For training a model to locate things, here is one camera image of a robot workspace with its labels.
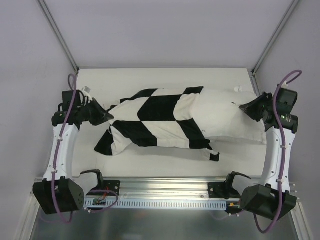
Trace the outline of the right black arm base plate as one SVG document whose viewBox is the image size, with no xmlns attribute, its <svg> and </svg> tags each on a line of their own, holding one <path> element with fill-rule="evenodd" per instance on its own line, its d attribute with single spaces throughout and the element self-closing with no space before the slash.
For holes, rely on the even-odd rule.
<svg viewBox="0 0 320 240">
<path fill-rule="evenodd" d="M 227 185 L 225 182 L 209 182 L 207 184 L 209 198 L 240 199 L 241 195 L 238 191 Z"/>
</svg>

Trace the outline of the white pillow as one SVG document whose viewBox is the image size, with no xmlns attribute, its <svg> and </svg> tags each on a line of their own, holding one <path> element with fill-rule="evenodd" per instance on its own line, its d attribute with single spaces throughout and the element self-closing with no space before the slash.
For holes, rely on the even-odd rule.
<svg viewBox="0 0 320 240">
<path fill-rule="evenodd" d="M 247 91 L 204 88 L 192 107 L 192 117 L 206 139 L 266 145 L 262 121 L 252 120 L 240 109 L 256 98 Z"/>
</svg>

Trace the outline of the black white checkered pillowcase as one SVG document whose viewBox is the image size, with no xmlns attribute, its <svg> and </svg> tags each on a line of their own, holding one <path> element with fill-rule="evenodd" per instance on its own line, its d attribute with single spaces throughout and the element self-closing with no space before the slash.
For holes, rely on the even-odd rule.
<svg viewBox="0 0 320 240">
<path fill-rule="evenodd" d="M 113 118 L 94 150 L 105 156 L 118 155 L 131 144 L 203 150 L 210 161 L 218 162 L 219 152 L 211 147 L 192 113 L 203 90 L 203 86 L 149 88 L 121 99 L 107 110 Z"/>
</svg>

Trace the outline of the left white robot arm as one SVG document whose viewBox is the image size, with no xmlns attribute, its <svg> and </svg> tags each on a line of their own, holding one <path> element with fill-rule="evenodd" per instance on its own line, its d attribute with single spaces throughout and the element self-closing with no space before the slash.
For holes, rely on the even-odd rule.
<svg viewBox="0 0 320 240">
<path fill-rule="evenodd" d="M 32 187 L 45 214 L 79 211 L 89 192 L 99 195 L 104 191 L 100 170 L 85 170 L 78 180 L 73 179 L 73 156 L 82 123 L 99 126 L 113 118 L 95 98 L 89 98 L 82 91 L 62 92 L 62 103 L 51 119 L 53 145 L 48 167 L 42 181 Z"/>
</svg>

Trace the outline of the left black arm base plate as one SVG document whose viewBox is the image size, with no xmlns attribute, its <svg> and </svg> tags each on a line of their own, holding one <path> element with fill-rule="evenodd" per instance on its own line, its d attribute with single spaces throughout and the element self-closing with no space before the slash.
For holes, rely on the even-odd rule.
<svg viewBox="0 0 320 240">
<path fill-rule="evenodd" d="M 95 190 L 109 190 L 115 192 L 117 195 L 120 192 L 121 181 L 104 179 L 103 183 L 99 183 Z"/>
</svg>

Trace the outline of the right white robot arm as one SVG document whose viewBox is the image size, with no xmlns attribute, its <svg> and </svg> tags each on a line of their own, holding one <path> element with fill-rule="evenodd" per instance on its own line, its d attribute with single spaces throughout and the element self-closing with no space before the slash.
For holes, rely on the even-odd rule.
<svg viewBox="0 0 320 240">
<path fill-rule="evenodd" d="M 250 177 L 233 171 L 227 176 L 224 192 L 228 197 L 240 195 L 239 208 L 270 220 L 279 220 L 297 204 L 290 194 L 289 165 L 299 119 L 292 115 L 298 94 L 280 88 L 275 94 L 263 93 L 239 106 L 249 118 L 263 121 L 266 135 L 264 167 L 258 184 Z"/>
</svg>

